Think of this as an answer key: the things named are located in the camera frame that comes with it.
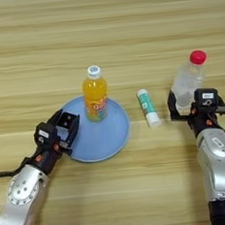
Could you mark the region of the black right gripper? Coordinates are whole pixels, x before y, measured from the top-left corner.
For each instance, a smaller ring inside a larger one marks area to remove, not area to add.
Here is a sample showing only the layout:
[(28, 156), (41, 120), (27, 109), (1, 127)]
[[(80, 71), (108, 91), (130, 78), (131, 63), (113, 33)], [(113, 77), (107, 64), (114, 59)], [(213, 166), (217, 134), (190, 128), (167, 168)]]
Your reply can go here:
[(193, 105), (189, 115), (181, 115), (177, 110), (176, 95), (170, 90), (167, 105), (172, 121), (187, 121), (194, 133), (200, 133), (209, 128), (222, 128), (217, 122), (217, 115), (225, 114), (225, 102), (220, 95), (218, 95), (217, 103), (217, 107), (196, 107)]

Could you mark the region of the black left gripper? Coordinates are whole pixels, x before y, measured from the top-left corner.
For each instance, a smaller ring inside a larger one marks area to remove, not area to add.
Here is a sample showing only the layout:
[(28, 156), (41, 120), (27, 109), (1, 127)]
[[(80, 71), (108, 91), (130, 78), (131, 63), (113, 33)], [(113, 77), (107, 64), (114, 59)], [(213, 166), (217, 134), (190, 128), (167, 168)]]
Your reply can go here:
[[(56, 126), (62, 113), (63, 110), (56, 111), (55, 114), (49, 118), (48, 123), (52, 126)], [(63, 154), (69, 155), (73, 152), (70, 149), (70, 146), (73, 144), (74, 138), (79, 131), (79, 124), (80, 116), (78, 114), (68, 114), (64, 123), (65, 128), (69, 131), (66, 141), (62, 141), (58, 137), (50, 144), (37, 142), (35, 153), (32, 156), (25, 158), (23, 163), (34, 166), (36, 169), (39, 169), (42, 173), (48, 176), (52, 172), (57, 160)]]

